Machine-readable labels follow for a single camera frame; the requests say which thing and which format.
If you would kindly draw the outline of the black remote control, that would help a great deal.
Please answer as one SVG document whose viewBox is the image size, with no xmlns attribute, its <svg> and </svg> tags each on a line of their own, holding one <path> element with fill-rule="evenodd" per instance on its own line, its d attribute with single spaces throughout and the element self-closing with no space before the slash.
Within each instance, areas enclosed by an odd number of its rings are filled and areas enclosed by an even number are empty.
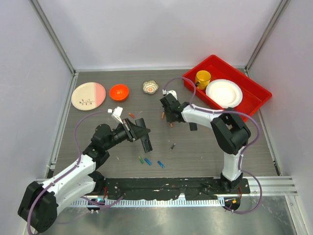
<svg viewBox="0 0 313 235">
<path fill-rule="evenodd" d="M 153 150 L 148 134 L 142 136 L 140 140 L 145 153 L 151 152 Z"/>
</svg>

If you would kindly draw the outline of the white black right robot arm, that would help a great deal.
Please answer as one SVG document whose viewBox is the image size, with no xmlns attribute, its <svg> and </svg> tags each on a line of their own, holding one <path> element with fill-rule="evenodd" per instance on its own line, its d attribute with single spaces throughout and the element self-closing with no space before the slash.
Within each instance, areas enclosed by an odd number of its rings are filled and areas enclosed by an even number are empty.
<svg viewBox="0 0 313 235">
<path fill-rule="evenodd" d="M 188 102 L 180 103 L 172 94 L 160 99 L 167 122 L 187 122 L 190 130 L 198 125 L 212 129 L 218 146 L 224 153 L 221 172 L 221 188 L 233 193 L 243 178 L 241 170 L 242 151 L 248 144 L 251 132 L 239 114 L 230 108 L 223 110 L 206 109 Z"/>
</svg>

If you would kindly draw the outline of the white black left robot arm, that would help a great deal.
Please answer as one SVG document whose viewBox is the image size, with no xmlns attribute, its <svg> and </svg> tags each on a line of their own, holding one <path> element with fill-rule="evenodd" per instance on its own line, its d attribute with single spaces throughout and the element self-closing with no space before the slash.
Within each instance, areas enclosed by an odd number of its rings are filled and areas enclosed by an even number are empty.
<svg viewBox="0 0 313 235">
<path fill-rule="evenodd" d="M 143 118 L 134 122 L 125 118 L 115 129 L 107 124 L 98 125 L 78 159 L 56 176 L 27 186 L 18 215 L 29 227 L 45 232 L 73 201 L 88 193 L 100 195 L 103 192 L 104 176 L 97 169 L 109 158 L 109 149 L 123 141 L 141 140 L 144 152 L 150 152 L 150 131 Z"/>
</svg>

